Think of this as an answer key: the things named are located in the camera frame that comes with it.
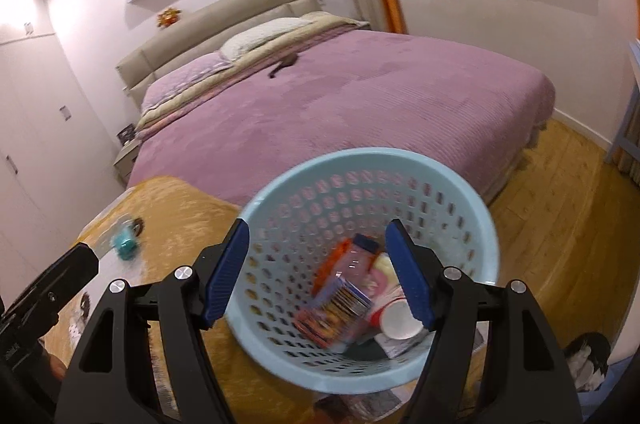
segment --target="screw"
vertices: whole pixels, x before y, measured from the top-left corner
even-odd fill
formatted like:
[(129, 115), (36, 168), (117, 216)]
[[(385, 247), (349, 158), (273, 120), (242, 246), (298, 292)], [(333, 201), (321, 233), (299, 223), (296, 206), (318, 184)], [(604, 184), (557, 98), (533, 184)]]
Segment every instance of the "screw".
[(118, 292), (122, 292), (124, 290), (125, 283), (121, 279), (117, 279), (116, 281), (112, 281), (111, 285), (109, 285), (109, 290), (114, 294)]
[(462, 278), (462, 272), (456, 267), (447, 267), (444, 270), (444, 277), (452, 281), (458, 281)]
[(517, 294), (524, 294), (527, 291), (527, 286), (519, 279), (516, 279), (511, 282), (511, 290)]
[(190, 278), (192, 274), (193, 274), (193, 269), (188, 265), (183, 265), (182, 267), (178, 267), (174, 272), (174, 276), (180, 280)]

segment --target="white cabinet door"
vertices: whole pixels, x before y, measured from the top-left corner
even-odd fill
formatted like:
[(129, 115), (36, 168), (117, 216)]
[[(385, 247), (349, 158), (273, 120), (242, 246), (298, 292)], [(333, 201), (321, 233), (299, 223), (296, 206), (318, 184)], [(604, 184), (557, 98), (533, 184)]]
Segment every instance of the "white cabinet door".
[(0, 285), (19, 293), (69, 245), (29, 198), (4, 157), (0, 161)]
[[(63, 106), (71, 113), (67, 121)], [(118, 149), (56, 36), (0, 46), (0, 132), (20, 184), (63, 236), (58, 258), (122, 186), (112, 167)]]
[(37, 275), (36, 268), (28, 263), (0, 232), (0, 296), (4, 308), (9, 308)]

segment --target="yellow tablecloth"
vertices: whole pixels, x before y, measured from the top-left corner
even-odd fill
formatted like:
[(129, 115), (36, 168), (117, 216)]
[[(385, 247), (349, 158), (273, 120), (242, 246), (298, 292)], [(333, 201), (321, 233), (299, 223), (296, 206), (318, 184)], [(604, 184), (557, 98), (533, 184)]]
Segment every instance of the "yellow tablecloth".
[[(140, 237), (141, 251), (135, 263), (119, 262), (113, 256), (100, 261), (100, 273), (95, 281), (104, 284), (103, 292), (111, 280), (128, 279), (132, 267), (137, 268), (143, 284), (161, 280), (178, 266), (193, 263), (204, 247), (222, 241), (238, 212), (237, 206), (210, 197), (179, 179), (153, 178), (134, 187), (78, 240), (90, 247), (95, 245), (100, 235), (127, 213), (145, 221)], [(66, 364), (73, 354), (70, 328), (79, 310), (80, 296), (60, 312), (60, 322), (45, 338), (49, 352)], [(239, 424), (297, 424), (312, 416), (312, 393), (271, 375), (250, 359), (225, 320), (204, 332), (203, 339), (218, 382)], [(157, 325), (150, 331), (150, 342), (155, 355), (162, 356)]]

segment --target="teal object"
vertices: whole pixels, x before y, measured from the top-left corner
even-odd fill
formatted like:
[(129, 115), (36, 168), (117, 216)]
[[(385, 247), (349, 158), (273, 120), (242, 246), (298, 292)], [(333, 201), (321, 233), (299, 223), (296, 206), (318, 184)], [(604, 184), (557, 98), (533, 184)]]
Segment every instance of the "teal object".
[(138, 239), (131, 224), (124, 224), (117, 234), (111, 237), (111, 248), (116, 250), (121, 260), (132, 260), (138, 249)]
[(444, 266), (477, 282), (498, 279), (498, 239), (482, 198), (453, 170), (409, 151), (350, 149), (310, 160), (267, 185), (240, 217), (250, 247), (226, 309), (229, 326), (272, 374), (321, 393), (372, 393), (415, 380), (433, 341), (429, 334), (395, 359), (356, 361), (296, 331), (314, 274), (342, 239), (361, 233), (383, 243), (398, 218)]

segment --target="white pillow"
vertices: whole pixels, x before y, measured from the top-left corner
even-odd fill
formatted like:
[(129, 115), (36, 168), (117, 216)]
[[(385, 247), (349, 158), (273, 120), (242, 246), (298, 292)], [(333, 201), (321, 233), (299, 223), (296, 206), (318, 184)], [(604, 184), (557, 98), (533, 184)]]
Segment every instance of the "white pillow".
[(264, 45), (267, 41), (276, 39), (287, 32), (299, 29), (306, 25), (313, 23), (311, 20), (302, 18), (276, 18), (253, 27), (249, 30), (245, 30), (239, 34), (236, 34), (231, 39), (228, 39), (220, 52), (229, 61), (237, 61), (247, 52)]

